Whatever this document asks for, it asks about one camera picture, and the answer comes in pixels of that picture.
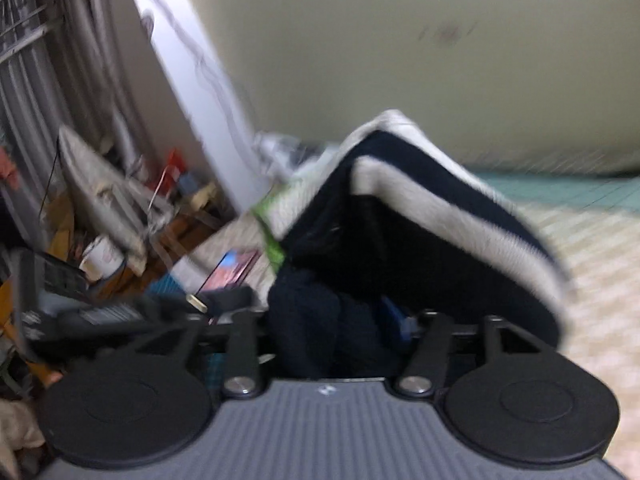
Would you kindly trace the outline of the dark navy green knit sweater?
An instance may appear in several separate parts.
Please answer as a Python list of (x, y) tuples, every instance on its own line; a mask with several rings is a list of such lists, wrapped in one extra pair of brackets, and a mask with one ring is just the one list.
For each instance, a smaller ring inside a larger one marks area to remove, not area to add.
[(551, 347), (570, 280), (510, 200), (386, 110), (321, 168), (270, 197), (259, 220), (282, 260), (267, 330), (293, 378), (387, 377), (407, 322), (498, 315)]

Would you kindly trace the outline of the smartphone in dark case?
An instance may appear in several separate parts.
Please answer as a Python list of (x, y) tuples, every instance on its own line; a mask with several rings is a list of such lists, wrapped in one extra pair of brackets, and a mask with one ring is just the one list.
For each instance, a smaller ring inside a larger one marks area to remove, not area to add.
[(258, 249), (231, 249), (209, 273), (198, 292), (241, 286), (260, 256)]

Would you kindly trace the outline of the white printed garment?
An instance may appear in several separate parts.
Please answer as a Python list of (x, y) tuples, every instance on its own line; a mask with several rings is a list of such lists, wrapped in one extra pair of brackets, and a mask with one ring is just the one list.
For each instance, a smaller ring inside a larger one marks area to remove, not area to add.
[(257, 133), (253, 141), (262, 172), (272, 180), (286, 182), (323, 164), (337, 150), (335, 144), (310, 143), (274, 132)]

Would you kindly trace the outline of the wall outlet plate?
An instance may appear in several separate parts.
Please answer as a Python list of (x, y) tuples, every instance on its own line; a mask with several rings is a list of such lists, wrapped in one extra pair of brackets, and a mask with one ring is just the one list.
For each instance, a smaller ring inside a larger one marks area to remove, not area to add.
[(462, 37), (461, 27), (457, 24), (442, 24), (434, 33), (434, 43), (441, 47), (452, 47)]

